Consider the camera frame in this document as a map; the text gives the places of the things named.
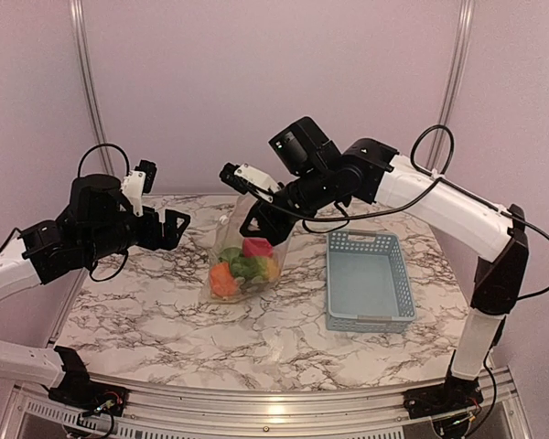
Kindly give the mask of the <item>clear zip top bag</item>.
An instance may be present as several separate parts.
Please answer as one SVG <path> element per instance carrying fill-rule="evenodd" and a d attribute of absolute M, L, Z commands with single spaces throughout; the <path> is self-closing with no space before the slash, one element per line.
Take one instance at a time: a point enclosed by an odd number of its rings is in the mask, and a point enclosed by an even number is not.
<path fill-rule="evenodd" d="M 200 297 L 214 303 L 241 302 L 272 290 L 281 278 L 290 240 L 271 245 L 263 238 L 246 238 L 240 227 L 255 199 L 239 196 L 231 213 L 217 220 L 208 252 L 209 274 Z"/>

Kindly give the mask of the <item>green toy bell pepper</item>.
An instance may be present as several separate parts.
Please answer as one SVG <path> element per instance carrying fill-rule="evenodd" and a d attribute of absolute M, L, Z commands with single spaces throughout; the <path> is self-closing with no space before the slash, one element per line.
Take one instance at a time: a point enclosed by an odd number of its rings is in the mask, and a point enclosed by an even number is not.
<path fill-rule="evenodd" d="M 252 280 L 262 273 L 260 261 L 256 257 L 238 256 L 232 258 L 229 267 L 233 278 Z"/>

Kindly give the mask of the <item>green orange toy cucumber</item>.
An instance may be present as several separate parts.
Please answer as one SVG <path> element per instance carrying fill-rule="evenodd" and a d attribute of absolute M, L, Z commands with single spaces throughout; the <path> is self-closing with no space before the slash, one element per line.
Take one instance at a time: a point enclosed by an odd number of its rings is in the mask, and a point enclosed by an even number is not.
<path fill-rule="evenodd" d="M 281 274 L 281 268 L 275 258 L 266 256 L 252 257 L 254 278 L 258 278 L 263 282 L 274 282 Z"/>

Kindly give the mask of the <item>green toy cabbage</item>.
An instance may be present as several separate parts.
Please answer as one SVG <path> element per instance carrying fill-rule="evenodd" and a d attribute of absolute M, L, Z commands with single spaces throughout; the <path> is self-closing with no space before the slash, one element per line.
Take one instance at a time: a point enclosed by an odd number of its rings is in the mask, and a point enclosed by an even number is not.
<path fill-rule="evenodd" d="M 219 262 L 232 263 L 243 257 L 243 252 L 240 247 L 228 247 L 223 249 L 218 257 Z"/>

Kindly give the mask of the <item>red toy apple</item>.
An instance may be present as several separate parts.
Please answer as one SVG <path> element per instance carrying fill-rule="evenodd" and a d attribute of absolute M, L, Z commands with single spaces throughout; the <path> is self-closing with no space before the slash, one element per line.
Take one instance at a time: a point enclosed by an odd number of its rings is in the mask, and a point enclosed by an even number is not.
<path fill-rule="evenodd" d="M 242 252 L 245 258 L 271 258 L 274 255 L 274 247 L 264 238 L 244 238 L 242 241 Z"/>

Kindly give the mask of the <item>grey plastic basket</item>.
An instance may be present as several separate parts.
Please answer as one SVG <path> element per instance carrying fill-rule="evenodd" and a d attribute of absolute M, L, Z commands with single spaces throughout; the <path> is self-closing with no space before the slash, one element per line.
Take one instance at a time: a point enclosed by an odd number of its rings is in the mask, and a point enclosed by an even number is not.
<path fill-rule="evenodd" d="M 331 232 L 325 307 L 330 331 L 402 334 L 416 320 L 416 308 L 398 237 L 366 230 Z"/>

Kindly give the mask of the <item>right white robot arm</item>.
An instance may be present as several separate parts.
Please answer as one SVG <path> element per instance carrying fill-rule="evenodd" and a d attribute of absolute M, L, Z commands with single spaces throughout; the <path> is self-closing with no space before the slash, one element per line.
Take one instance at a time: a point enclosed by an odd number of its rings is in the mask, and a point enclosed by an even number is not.
<path fill-rule="evenodd" d="M 241 193 L 257 198 L 247 216 L 257 227 L 243 224 L 243 236 L 279 244 L 299 220 L 315 220 L 327 205 L 356 198 L 383 204 L 387 215 L 405 211 L 478 255 L 469 314 L 445 380 L 407 391 L 404 408 L 417 419 L 482 403 L 478 375 L 518 302 L 529 258 L 522 209 L 494 205 L 370 138 L 345 152 L 329 140 L 315 145 L 290 133 L 271 146 L 296 180 L 281 186 L 247 164 L 222 172 Z"/>

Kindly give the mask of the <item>orange toy orange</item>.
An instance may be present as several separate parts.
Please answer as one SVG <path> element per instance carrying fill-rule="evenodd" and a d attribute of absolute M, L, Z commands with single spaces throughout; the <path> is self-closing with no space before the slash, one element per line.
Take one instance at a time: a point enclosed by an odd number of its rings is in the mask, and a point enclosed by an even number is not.
<path fill-rule="evenodd" d="M 227 262 L 219 262 L 210 268 L 210 290 L 218 297 L 232 297 L 237 294 L 238 284 L 230 272 Z"/>

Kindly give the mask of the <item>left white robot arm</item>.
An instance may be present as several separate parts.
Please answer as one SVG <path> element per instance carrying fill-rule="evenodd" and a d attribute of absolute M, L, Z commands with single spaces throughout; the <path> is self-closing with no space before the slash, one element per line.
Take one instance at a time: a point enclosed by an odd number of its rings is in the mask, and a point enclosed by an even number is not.
<path fill-rule="evenodd" d="M 65 210 L 55 220 L 16 230 L 0 250 L 0 302 L 14 294 L 50 284 L 76 271 L 93 272 L 99 260 L 127 255 L 138 246 L 172 251 L 190 223 L 189 215 L 145 209 L 103 219 L 80 219 Z M 91 379 L 72 348 L 31 348 L 0 340 L 0 379 L 38 384 L 50 399 L 90 410 L 106 401 L 119 404 L 123 390 Z"/>

